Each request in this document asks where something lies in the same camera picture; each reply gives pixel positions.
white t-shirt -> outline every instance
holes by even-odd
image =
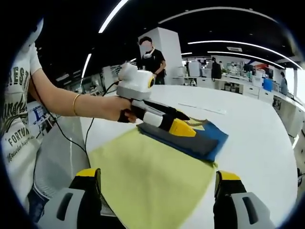
[[[27,95],[30,74],[40,68],[35,44],[31,45],[28,52],[19,52],[6,85],[1,123],[1,144],[6,168],[12,186],[26,209],[40,146],[28,128]]]

white table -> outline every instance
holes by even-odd
[[[207,118],[227,133],[229,138],[216,158],[219,170],[236,173],[247,191],[267,205],[276,226],[285,220],[296,200],[297,169],[289,137],[272,106],[235,93],[188,86],[155,85],[151,98],[189,116]],[[225,114],[203,108],[225,110]],[[81,119],[84,137],[90,121]],[[96,119],[88,137],[88,152],[134,127]],[[214,186],[215,179],[183,229],[214,228]]]

towel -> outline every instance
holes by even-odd
[[[137,128],[89,153],[101,191],[129,229],[176,229],[203,198],[212,163],[140,134]]]
[[[186,123],[196,131],[195,137],[174,136],[155,126],[142,123],[140,132],[199,160],[215,161],[228,135],[208,120],[191,118]]]

cable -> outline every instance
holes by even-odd
[[[88,130],[87,130],[86,140],[85,140],[85,148],[83,148],[81,145],[79,145],[79,144],[77,144],[76,142],[70,140],[70,139],[63,133],[63,131],[62,131],[60,125],[58,124],[58,122],[57,122],[57,120],[56,120],[56,118],[55,118],[55,117],[52,115],[52,113],[48,110],[47,106],[44,104],[43,100],[41,99],[41,97],[40,97],[40,95],[39,95],[39,93],[38,93],[38,90],[37,90],[37,88],[36,88],[36,85],[35,85],[35,83],[34,83],[34,81],[33,81],[33,79],[32,79],[32,76],[30,77],[30,79],[31,79],[31,81],[32,81],[32,83],[33,83],[35,92],[36,92],[36,94],[37,94],[37,96],[38,96],[38,98],[39,98],[41,104],[45,107],[45,109],[47,110],[47,112],[49,113],[49,115],[53,118],[53,120],[54,120],[55,123],[57,124],[57,126],[58,126],[58,128],[59,128],[61,134],[62,134],[69,142],[71,142],[71,143],[77,145],[80,149],[82,149],[82,151],[84,151],[84,152],[86,153],[87,157],[88,157],[88,153],[87,153],[87,139],[88,139],[88,133],[89,133],[90,128],[92,127],[94,118],[92,119],[91,124],[90,124],[90,126],[89,126],[89,128],[88,128]],[[112,83],[112,84],[107,88],[107,90],[104,92],[104,94],[103,94],[102,96],[105,96],[105,95],[107,94],[107,92],[109,91],[109,89],[110,89],[113,85],[118,84],[118,83],[119,83],[119,81],[115,81],[114,83]]]
[[[82,146],[80,146],[80,145],[77,144],[76,142],[73,142],[72,140],[70,140],[70,139],[63,133],[61,127],[59,126],[59,124],[58,124],[58,122],[57,122],[57,120],[56,120],[56,118],[51,114],[51,112],[48,110],[48,108],[46,107],[46,105],[45,105],[44,102],[42,101],[42,99],[41,99],[41,97],[40,97],[40,95],[39,95],[39,93],[38,93],[38,91],[37,91],[36,85],[35,85],[35,83],[34,83],[34,81],[33,81],[33,79],[32,79],[32,76],[30,77],[30,79],[31,79],[31,81],[32,81],[32,83],[33,83],[35,92],[36,92],[36,94],[37,94],[37,96],[38,96],[38,98],[39,98],[41,104],[45,107],[45,109],[47,110],[47,112],[49,113],[49,115],[54,119],[55,123],[57,124],[57,126],[58,126],[58,128],[59,128],[59,130],[60,130],[60,132],[61,132],[61,134],[62,134],[69,142],[74,143],[75,145],[77,145],[79,148],[81,148],[81,149],[87,154],[86,148],[84,149]]]
[[[107,92],[109,91],[109,89],[110,89],[112,86],[114,86],[115,84],[118,84],[118,83],[119,83],[119,81],[115,81],[114,83],[112,83],[112,84],[106,89],[106,91],[104,92],[104,94],[102,95],[102,97],[104,97],[104,96],[107,94]],[[93,121],[94,121],[94,118],[92,118],[92,121],[91,121],[91,123],[90,123],[90,126],[89,126],[89,128],[88,128],[88,130],[87,130],[86,139],[85,139],[85,150],[87,150],[87,139],[88,139],[88,134],[89,134],[89,131],[90,131],[91,127],[92,127]]]

ceiling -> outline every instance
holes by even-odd
[[[57,86],[72,80],[73,72],[82,70],[89,53],[85,76],[100,73],[102,67],[121,64],[139,57],[137,38],[159,26],[179,34],[182,52],[192,52],[194,56],[206,56],[208,51],[229,52],[227,46],[240,47],[244,54],[270,61],[282,59],[271,52],[248,45],[189,42],[226,40],[260,45],[285,56],[293,56],[286,30],[274,21],[248,12],[236,10],[207,10],[189,13],[158,24],[186,10],[206,7],[228,6],[264,13],[285,22],[285,26],[295,28],[295,19],[287,15],[289,6],[272,10],[262,5],[250,3],[227,3],[188,0],[129,0],[109,24],[104,33],[98,31],[119,0],[63,1],[56,10],[44,18],[44,28],[36,42],[38,55],[45,73]],[[56,78],[68,73],[70,77],[60,83]]]

